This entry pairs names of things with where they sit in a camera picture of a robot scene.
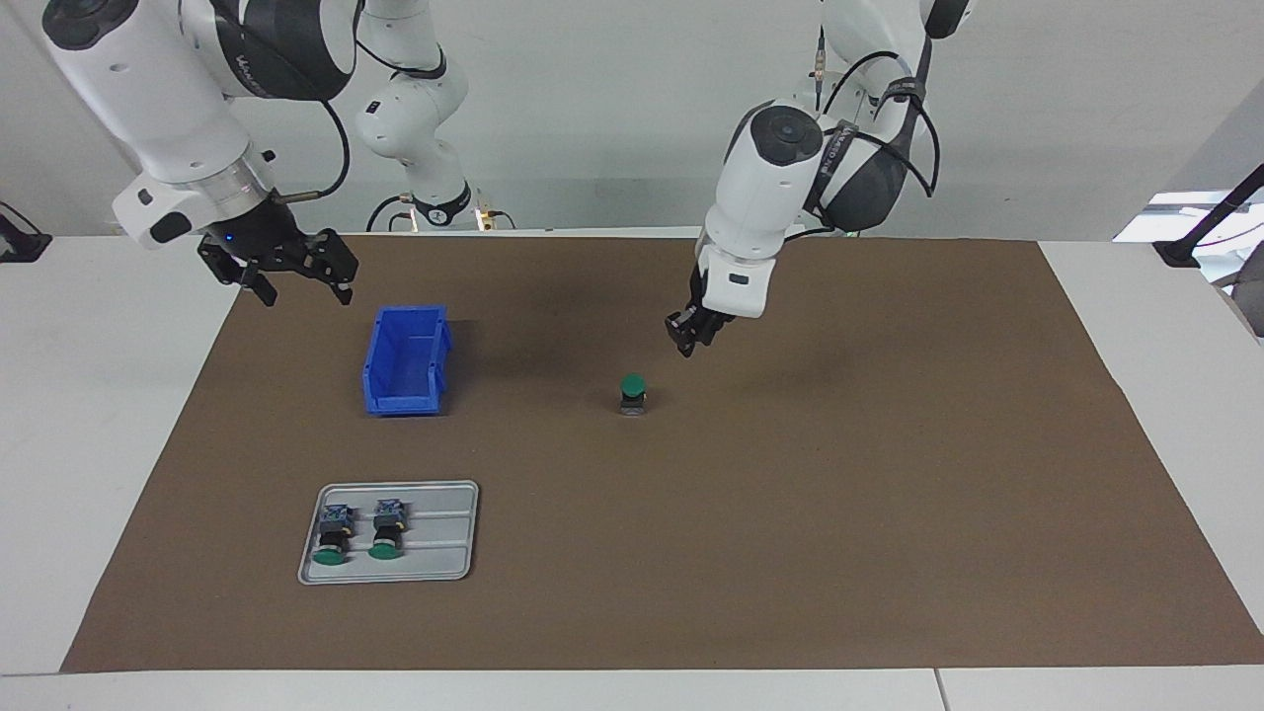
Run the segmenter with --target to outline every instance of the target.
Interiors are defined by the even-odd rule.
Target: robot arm
[[[952,35],[972,9],[973,0],[825,0],[824,35],[849,68],[820,111],[770,102],[738,127],[698,240],[689,302],[666,319],[683,356],[710,345],[736,316],[763,314],[800,209],[858,232],[886,220],[909,172],[934,192],[938,134],[923,108],[932,39]],[[930,180],[910,162],[919,119],[937,148]]]
[[[187,0],[177,14],[163,0],[51,0],[43,29],[62,73],[140,161],[143,173],[114,201],[128,234],[155,248],[202,230],[198,254],[221,282],[270,306],[264,272],[296,272],[348,304],[358,261],[334,230],[300,232],[224,95],[340,91],[355,3],[240,0],[236,15],[219,11],[224,3]],[[246,30],[243,18],[270,29]],[[320,49],[282,54],[289,46]]]
[[[374,153],[398,161],[412,205],[435,226],[449,226],[470,204],[456,151],[435,130],[465,100],[465,72],[435,40],[430,0],[368,0],[360,39],[394,76],[355,118]]]

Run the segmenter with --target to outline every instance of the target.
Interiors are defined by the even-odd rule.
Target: blue bin
[[[439,412],[451,349],[446,306],[382,309],[364,361],[364,407],[370,415]]]

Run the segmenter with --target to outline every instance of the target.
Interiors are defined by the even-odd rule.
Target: black stand
[[[1163,261],[1167,262],[1169,267],[1197,269],[1200,264],[1198,261],[1193,258],[1193,250],[1198,247],[1198,243],[1202,242],[1205,237],[1211,234],[1211,230],[1220,226],[1220,223],[1225,221],[1229,215],[1236,213],[1237,209],[1250,200],[1251,195],[1255,195],[1255,192],[1261,187],[1264,187],[1264,164],[1255,168],[1255,172],[1248,176],[1241,185],[1235,187],[1234,191],[1229,194],[1229,197],[1225,197],[1220,205],[1216,205],[1216,207],[1212,209],[1212,211],[1208,213],[1207,216],[1189,232],[1189,234],[1177,242],[1155,242],[1154,249],[1159,253],[1159,257],[1163,257]]]
[[[0,264],[29,264],[44,253],[53,242],[48,234],[27,234],[18,225],[0,215],[0,242],[9,244],[8,252],[0,252]]]

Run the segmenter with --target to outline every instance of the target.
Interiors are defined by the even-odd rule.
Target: gray tray
[[[403,555],[394,560],[369,557],[373,507],[379,498],[399,498],[408,515]],[[355,510],[355,535],[340,566],[321,566],[311,558],[317,549],[316,520],[330,504],[345,504]],[[346,584],[464,578],[470,571],[477,515],[478,485],[471,481],[331,483],[316,497],[307,545],[298,563],[298,582]]]

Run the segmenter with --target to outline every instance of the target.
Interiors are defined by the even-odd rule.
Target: white table
[[[1196,271],[1163,267],[1148,245],[1042,247],[1264,628],[1264,349]],[[20,534],[0,547],[0,710],[325,708],[359,697],[930,711],[942,692],[952,711],[1264,708],[1264,667],[54,676],[233,297],[190,244],[61,239],[37,264],[0,266],[0,491],[6,530]]]

